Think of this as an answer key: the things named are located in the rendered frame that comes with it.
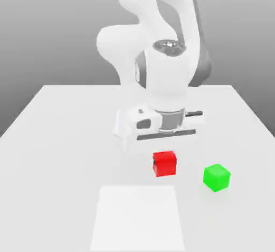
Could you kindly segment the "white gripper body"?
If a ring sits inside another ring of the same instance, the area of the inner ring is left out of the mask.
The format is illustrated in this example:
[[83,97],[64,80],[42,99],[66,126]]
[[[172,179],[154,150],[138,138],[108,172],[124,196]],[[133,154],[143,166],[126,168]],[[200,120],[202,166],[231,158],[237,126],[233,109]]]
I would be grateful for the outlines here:
[[139,150],[172,150],[180,146],[189,145],[196,138],[196,129],[141,135],[137,137],[135,147]]

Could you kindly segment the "small red cube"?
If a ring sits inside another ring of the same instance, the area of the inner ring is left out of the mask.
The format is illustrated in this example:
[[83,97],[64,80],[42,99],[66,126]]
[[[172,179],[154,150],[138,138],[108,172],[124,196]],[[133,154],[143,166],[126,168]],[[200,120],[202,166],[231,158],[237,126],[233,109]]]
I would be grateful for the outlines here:
[[174,151],[153,153],[153,170],[156,177],[176,174],[177,157]]

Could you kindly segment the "small green cube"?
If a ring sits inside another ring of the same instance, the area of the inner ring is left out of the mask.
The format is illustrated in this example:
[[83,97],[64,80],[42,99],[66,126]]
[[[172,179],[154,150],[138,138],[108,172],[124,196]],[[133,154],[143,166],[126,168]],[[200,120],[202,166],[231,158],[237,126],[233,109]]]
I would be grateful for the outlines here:
[[231,173],[220,164],[214,164],[204,169],[203,183],[213,192],[229,186]]

